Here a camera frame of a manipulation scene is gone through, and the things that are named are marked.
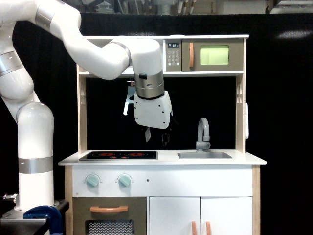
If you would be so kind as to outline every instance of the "silver ring band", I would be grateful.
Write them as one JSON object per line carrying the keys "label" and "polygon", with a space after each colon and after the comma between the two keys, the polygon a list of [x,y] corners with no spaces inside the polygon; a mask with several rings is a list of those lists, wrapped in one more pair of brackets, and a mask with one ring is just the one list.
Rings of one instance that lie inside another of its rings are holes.
{"label": "silver ring band", "polygon": [[24,65],[16,51],[0,55],[0,77],[21,68],[24,68]]}
{"label": "silver ring band", "polygon": [[39,27],[43,28],[48,32],[50,32],[50,24],[56,12],[56,9],[65,4],[60,0],[57,0],[53,3],[54,4],[51,4],[51,2],[49,2],[49,4],[45,4],[45,2],[43,2],[38,7],[35,17],[36,25],[38,25]]}
{"label": "silver ring band", "polygon": [[53,156],[47,158],[19,158],[19,173],[37,174],[53,170]]}
{"label": "silver ring band", "polygon": [[129,58],[129,65],[131,65],[132,62],[132,56],[131,56],[131,52],[129,51],[129,49],[127,48],[127,46],[125,46],[124,44],[120,43],[120,42],[110,42],[110,43],[115,43],[118,44],[119,46],[123,47],[124,50],[126,51],[126,53],[128,54],[128,58]]}
{"label": "silver ring band", "polygon": [[142,79],[137,74],[134,74],[134,78],[138,96],[153,99],[164,93],[163,70],[157,74],[147,76],[147,79]]}

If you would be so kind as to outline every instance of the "microwave handle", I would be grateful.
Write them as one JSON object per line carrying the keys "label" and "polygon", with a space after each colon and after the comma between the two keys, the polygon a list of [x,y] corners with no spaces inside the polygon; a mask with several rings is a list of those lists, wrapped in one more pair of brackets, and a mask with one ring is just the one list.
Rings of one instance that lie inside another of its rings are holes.
{"label": "microwave handle", "polygon": [[120,207],[112,207],[112,208],[90,207],[90,212],[95,212],[95,213],[117,213],[117,212],[126,212],[126,211],[128,211],[128,206],[120,206]]}
{"label": "microwave handle", "polygon": [[189,52],[190,52],[189,67],[192,68],[194,66],[194,43],[189,43]]}

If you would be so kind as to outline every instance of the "chevron pattern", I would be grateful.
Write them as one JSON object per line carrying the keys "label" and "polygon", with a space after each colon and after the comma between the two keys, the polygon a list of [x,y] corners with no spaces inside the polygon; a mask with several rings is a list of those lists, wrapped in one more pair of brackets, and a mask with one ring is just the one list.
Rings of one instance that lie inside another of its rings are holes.
{"label": "chevron pattern", "polygon": [[88,235],[134,235],[133,220],[89,221]]}

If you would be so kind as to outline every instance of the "digital display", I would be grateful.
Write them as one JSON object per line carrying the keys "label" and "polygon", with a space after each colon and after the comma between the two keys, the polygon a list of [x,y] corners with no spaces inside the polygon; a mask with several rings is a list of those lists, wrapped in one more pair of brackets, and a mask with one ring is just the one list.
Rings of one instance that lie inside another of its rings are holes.
{"label": "digital display", "polygon": [[179,43],[168,43],[167,48],[179,48]]}
{"label": "digital display", "polygon": [[200,47],[201,65],[228,65],[229,46],[211,45]]}

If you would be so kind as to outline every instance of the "stove knob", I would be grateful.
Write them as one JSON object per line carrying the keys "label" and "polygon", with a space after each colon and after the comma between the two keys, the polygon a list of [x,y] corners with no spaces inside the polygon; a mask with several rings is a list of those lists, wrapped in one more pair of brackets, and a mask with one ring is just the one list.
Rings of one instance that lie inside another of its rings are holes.
{"label": "stove knob", "polygon": [[131,177],[128,174],[121,174],[118,177],[118,184],[122,187],[128,187],[131,184]]}
{"label": "stove knob", "polygon": [[99,178],[98,178],[98,176],[96,176],[94,174],[89,175],[86,178],[86,183],[89,187],[94,188],[99,184]]}

